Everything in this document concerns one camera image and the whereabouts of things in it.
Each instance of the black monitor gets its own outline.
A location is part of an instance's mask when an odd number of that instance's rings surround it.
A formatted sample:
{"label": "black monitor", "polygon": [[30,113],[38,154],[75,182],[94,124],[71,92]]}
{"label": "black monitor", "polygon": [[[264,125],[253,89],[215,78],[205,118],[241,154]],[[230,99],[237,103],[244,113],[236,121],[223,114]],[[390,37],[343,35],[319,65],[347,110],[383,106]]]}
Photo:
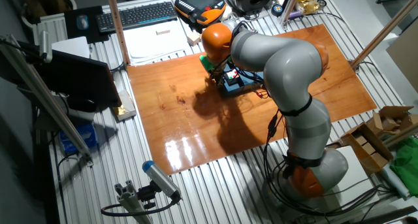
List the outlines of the black monitor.
{"label": "black monitor", "polygon": [[[19,45],[28,52],[39,53],[38,46],[24,42]],[[89,101],[101,107],[121,106],[107,63],[53,50],[50,63],[34,66],[50,90],[67,94],[74,105]],[[14,84],[24,84],[1,52],[0,77]]]}

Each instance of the cardboard box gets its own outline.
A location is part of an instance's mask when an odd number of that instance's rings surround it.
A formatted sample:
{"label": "cardboard box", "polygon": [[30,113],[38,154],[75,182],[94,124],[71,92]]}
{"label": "cardboard box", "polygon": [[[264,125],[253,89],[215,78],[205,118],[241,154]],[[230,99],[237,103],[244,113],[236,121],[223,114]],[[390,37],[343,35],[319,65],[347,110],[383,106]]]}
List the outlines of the cardboard box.
{"label": "cardboard box", "polygon": [[[356,140],[356,138],[359,138],[360,136],[367,140],[367,143],[365,144],[366,147],[361,146]],[[341,137],[340,142],[343,146],[351,146],[353,148],[357,159],[359,159],[360,164],[368,176],[373,173],[380,172],[388,161],[393,159],[392,153],[383,145],[380,138],[378,138],[378,136],[374,134],[365,123],[352,128],[344,134]],[[375,152],[370,154],[372,150],[368,147],[368,145],[370,145]]]}
{"label": "cardboard box", "polygon": [[374,153],[372,158],[379,165],[379,167],[382,168],[388,163],[388,160],[383,158],[379,153]]}
{"label": "cardboard box", "polygon": [[409,115],[409,116],[406,116],[402,120],[402,122],[400,123],[399,130],[400,131],[405,130],[408,127],[411,127],[412,125],[415,125],[417,123],[418,123],[418,115]]}
{"label": "cardboard box", "polygon": [[373,148],[373,146],[370,143],[366,143],[362,145],[363,149],[367,152],[367,154],[372,155],[376,150]]}
{"label": "cardboard box", "polygon": [[381,124],[383,126],[383,130],[386,130],[386,131],[394,131],[400,126],[399,124],[395,122],[394,119],[389,118],[389,117],[381,118]]}
{"label": "cardboard box", "polygon": [[392,120],[403,120],[408,116],[408,110],[413,106],[384,106],[379,113],[373,113],[373,117],[367,121],[367,126],[375,133],[379,138],[386,139],[389,136],[397,134],[399,131],[388,131],[383,128],[382,118],[391,118]]}
{"label": "cardboard box", "polygon": [[356,135],[355,140],[362,146],[367,143],[367,140],[363,136]]}

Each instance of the gray robot arm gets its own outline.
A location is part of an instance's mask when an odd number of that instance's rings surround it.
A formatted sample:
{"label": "gray robot arm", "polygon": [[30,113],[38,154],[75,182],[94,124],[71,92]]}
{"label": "gray robot arm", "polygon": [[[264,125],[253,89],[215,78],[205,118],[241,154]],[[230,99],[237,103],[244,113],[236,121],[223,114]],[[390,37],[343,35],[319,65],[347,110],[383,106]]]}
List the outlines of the gray robot arm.
{"label": "gray robot arm", "polygon": [[[264,72],[266,90],[287,122],[287,157],[296,161],[296,166],[309,169],[316,179],[302,181],[304,189],[295,181],[290,185],[284,176],[281,181],[285,189],[294,189],[293,193],[300,195],[294,198],[299,200],[332,189],[344,177],[348,165],[339,151],[324,150],[330,135],[330,116],[325,105],[308,93],[309,85],[323,72],[316,47],[305,40],[243,30],[233,40],[231,57],[245,71]],[[317,182],[321,192],[310,192],[310,183]]]}

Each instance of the metal rod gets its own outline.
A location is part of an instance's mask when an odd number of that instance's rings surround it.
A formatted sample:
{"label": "metal rod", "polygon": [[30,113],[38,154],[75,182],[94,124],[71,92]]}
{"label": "metal rod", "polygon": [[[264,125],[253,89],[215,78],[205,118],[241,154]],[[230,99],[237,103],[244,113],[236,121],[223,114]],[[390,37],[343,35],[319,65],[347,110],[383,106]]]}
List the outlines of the metal rod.
{"label": "metal rod", "polygon": [[411,9],[418,3],[418,0],[409,0],[406,5],[392,18],[392,20],[379,32],[368,46],[351,62],[351,68],[356,71],[357,66],[362,62],[380,42],[395,28]]}
{"label": "metal rod", "polygon": [[[8,35],[7,42],[19,46],[18,42],[12,35]],[[10,64],[16,69],[18,74],[23,78],[24,82],[29,86],[37,99],[46,108],[48,113],[57,122],[59,127],[65,132],[71,142],[76,146],[77,150],[87,159],[91,159],[89,148],[80,136],[70,119],[62,111],[61,107],[54,100],[50,90],[39,76],[33,65],[26,63],[22,53],[6,44],[0,44],[0,52],[3,52]]]}
{"label": "metal rod", "polygon": [[295,7],[298,0],[288,0],[283,14],[280,16],[279,24],[281,27],[286,30],[287,29],[287,20],[289,19],[290,13],[293,11],[293,8]]}
{"label": "metal rod", "polygon": [[109,0],[110,13],[112,14],[113,24],[115,26],[116,34],[118,35],[120,50],[122,51],[123,63],[128,65],[131,63],[126,47],[125,36],[123,36],[123,27],[120,20],[118,2],[116,0]]}
{"label": "metal rod", "polygon": [[414,135],[415,133],[418,133],[418,123],[409,126],[407,129],[402,130],[394,136],[391,136],[390,138],[385,140],[383,144],[387,148],[390,148],[391,146],[394,146],[396,143],[400,142],[401,140],[404,140],[405,138],[408,138],[409,136]]}

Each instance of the mouse pad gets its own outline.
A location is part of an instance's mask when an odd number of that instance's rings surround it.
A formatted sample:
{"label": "mouse pad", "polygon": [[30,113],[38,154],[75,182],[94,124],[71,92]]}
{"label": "mouse pad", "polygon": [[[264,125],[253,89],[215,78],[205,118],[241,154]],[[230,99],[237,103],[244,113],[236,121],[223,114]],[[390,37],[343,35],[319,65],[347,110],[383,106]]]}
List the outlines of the mouse pad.
{"label": "mouse pad", "polygon": [[[102,14],[102,6],[81,8],[64,13],[65,26],[67,27],[68,39],[76,37],[86,37],[87,43],[95,43],[109,40],[109,35],[101,35],[96,21],[96,15]],[[77,17],[79,15],[86,15],[89,23],[89,28],[86,30],[79,30],[77,28]]]}

